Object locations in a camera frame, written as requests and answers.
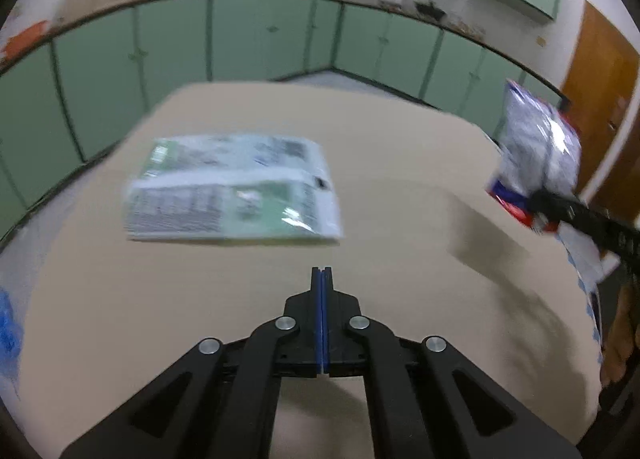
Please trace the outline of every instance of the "floor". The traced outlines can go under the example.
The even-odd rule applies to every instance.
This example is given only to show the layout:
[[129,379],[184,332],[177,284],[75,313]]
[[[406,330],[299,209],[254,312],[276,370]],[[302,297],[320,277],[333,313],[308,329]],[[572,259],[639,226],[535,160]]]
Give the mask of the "floor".
[[[290,80],[289,83],[366,92],[399,99],[382,89],[330,71],[302,76]],[[36,282],[38,272],[44,263],[47,251],[49,251],[50,245],[57,236],[66,217],[73,209],[79,192],[84,184],[91,179],[94,171],[95,168],[85,172],[50,200],[40,211],[34,214],[30,222],[18,231],[4,251],[0,253],[0,288],[8,292],[14,309],[15,320],[22,327],[29,306],[31,291]],[[573,245],[575,246],[575,251],[572,251],[572,254],[576,253],[574,260],[577,262],[585,261],[585,258],[579,258],[580,256],[585,256],[585,253],[580,249],[580,241],[574,241]],[[0,397],[18,426],[21,426],[20,400],[17,394],[18,381],[18,362],[0,363]]]

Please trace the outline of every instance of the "wooden door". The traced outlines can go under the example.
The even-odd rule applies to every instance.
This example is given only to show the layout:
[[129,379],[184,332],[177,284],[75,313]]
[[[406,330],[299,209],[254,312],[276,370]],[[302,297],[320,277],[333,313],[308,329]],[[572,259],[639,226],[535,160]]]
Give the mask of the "wooden door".
[[392,15],[376,80],[417,98],[439,34],[433,25]]
[[307,71],[331,67],[331,56],[336,41],[335,33],[340,15],[340,4],[332,0],[315,0],[311,25],[311,38],[306,60]]
[[207,0],[160,0],[138,8],[149,106],[185,84],[207,80]]
[[345,6],[336,68],[373,80],[390,18],[377,9]]
[[482,46],[445,32],[422,99],[444,112],[460,115],[482,58]]
[[580,36],[562,92],[571,100],[568,116],[582,144],[577,190],[613,142],[636,83],[638,53],[614,25],[585,2]]
[[640,214],[640,112],[620,156],[591,203],[629,223]]

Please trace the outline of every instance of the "beige tabletop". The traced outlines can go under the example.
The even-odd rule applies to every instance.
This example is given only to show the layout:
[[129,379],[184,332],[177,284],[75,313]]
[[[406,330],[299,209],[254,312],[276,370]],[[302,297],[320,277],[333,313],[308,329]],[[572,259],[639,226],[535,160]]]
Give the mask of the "beige tabletop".
[[[324,150],[344,239],[327,246],[128,241],[122,191],[155,137],[299,135]],[[289,84],[198,84],[169,97],[95,172],[54,242],[25,323],[19,395],[45,458],[206,336],[247,337],[331,265],[396,335],[440,334],[576,442],[597,405],[598,344],[561,243],[484,191],[495,145],[399,99]],[[355,379],[283,382],[272,458],[372,457]]]

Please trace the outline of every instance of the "orange object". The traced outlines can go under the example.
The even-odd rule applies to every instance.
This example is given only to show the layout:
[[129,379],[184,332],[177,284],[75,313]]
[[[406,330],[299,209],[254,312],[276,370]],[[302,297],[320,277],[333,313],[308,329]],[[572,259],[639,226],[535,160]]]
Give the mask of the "orange object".
[[29,47],[34,42],[37,42],[44,33],[47,32],[48,20],[43,20],[33,24],[16,36],[9,38],[9,41],[4,46],[4,54],[7,60],[17,57],[22,51]]

